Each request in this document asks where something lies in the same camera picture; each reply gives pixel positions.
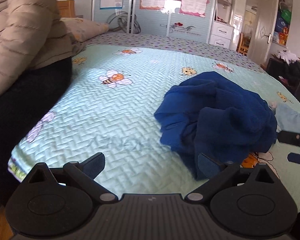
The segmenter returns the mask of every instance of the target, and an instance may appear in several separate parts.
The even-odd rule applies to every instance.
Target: person
[[[11,151],[70,85],[72,48],[57,0],[0,0],[0,203],[19,182]]]

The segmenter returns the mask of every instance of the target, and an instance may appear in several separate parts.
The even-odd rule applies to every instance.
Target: black pants
[[[63,95],[71,74],[71,58],[66,58],[24,72],[0,96],[0,201],[3,205],[19,185],[7,170],[11,151]]]

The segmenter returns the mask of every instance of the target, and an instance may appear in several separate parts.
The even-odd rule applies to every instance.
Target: door handle
[[[269,35],[264,35],[264,36],[266,36],[266,37],[268,37],[268,44],[271,42],[271,40],[272,40],[272,35],[271,35],[271,33],[269,33]]]

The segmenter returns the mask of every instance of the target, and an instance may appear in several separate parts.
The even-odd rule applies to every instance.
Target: triangular cutout
[[[270,177],[269,173],[261,169],[256,177],[256,181],[265,182],[265,183],[274,183],[273,179]]]
[[[29,180],[29,183],[36,183],[36,182],[43,182],[46,181],[47,177],[44,174],[43,170],[36,170],[31,179]]]

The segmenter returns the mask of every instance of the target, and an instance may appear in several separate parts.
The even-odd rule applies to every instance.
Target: puffer jacket
[[[0,95],[26,69],[70,57],[57,0],[0,0]]]

